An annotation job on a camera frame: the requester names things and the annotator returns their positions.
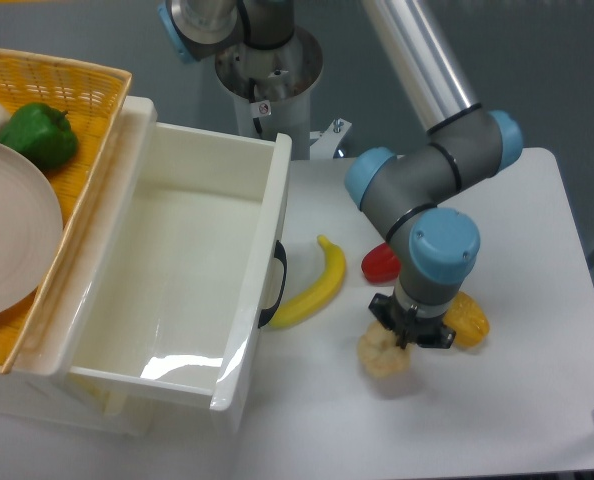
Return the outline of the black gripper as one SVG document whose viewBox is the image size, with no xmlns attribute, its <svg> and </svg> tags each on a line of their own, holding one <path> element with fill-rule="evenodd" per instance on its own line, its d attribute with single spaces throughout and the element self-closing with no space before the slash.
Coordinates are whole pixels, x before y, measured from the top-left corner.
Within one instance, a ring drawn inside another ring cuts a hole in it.
<svg viewBox="0 0 594 480">
<path fill-rule="evenodd" d="M 396 345 L 402 350 L 409 344 L 421 348 L 449 349 L 454 342 L 455 331 L 444 323 L 447 304 L 402 305 L 395 295 L 376 294 L 368 309 L 384 328 L 395 334 Z"/>
</svg>

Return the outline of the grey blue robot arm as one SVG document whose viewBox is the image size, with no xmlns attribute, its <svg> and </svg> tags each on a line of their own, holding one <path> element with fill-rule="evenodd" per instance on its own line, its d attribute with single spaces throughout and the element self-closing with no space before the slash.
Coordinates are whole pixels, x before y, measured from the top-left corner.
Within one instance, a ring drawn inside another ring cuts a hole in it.
<svg viewBox="0 0 594 480">
<path fill-rule="evenodd" d="M 399 347 L 447 349 L 456 334 L 444 316 L 480 236 L 445 202 L 512 165 L 523 137 L 507 113 L 481 107 L 423 2 L 367 1 L 364 9 L 428 136 L 404 156 L 370 149 L 346 173 L 348 194 L 401 265 L 393 293 L 369 308 Z M 158 14 L 183 61 L 213 59 L 241 135 L 285 134 L 297 158 L 309 157 L 309 95 L 323 55 L 296 24 L 292 2 L 165 1 Z"/>
</svg>

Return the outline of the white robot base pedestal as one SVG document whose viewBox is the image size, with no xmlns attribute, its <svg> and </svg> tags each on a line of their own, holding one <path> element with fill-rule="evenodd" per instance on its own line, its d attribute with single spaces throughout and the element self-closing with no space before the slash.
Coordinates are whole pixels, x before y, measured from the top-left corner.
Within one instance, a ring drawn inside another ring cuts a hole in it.
<svg viewBox="0 0 594 480">
<path fill-rule="evenodd" d="M 273 140 L 286 134 L 295 160 L 346 156 L 351 122 L 337 117 L 327 128 L 311 128 L 311 94 L 322 76 L 323 53 L 306 30 L 297 27 L 274 50 L 229 47 L 216 55 L 215 71 L 233 100 L 239 135 Z"/>
</svg>

